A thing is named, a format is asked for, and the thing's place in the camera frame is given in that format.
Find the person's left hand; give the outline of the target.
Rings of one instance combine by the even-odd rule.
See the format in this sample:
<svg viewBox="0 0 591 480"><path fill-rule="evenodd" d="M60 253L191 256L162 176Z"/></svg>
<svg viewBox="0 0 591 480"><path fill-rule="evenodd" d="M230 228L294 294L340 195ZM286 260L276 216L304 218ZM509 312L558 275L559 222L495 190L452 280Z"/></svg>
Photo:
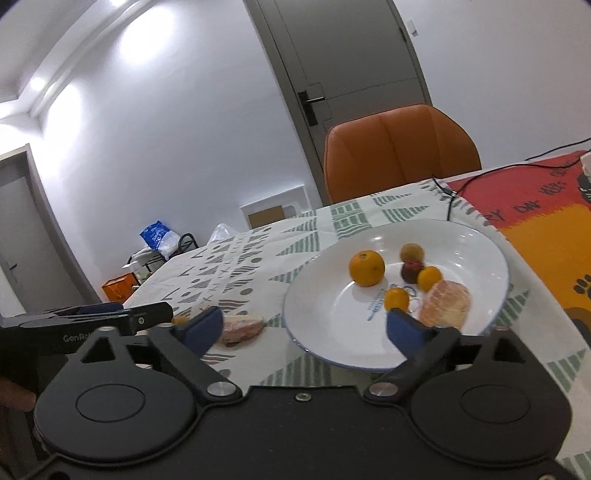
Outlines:
<svg viewBox="0 0 591 480"><path fill-rule="evenodd" d="M36 395L14 382L0 378L0 404L6 408L30 412L36 404Z"/></svg>

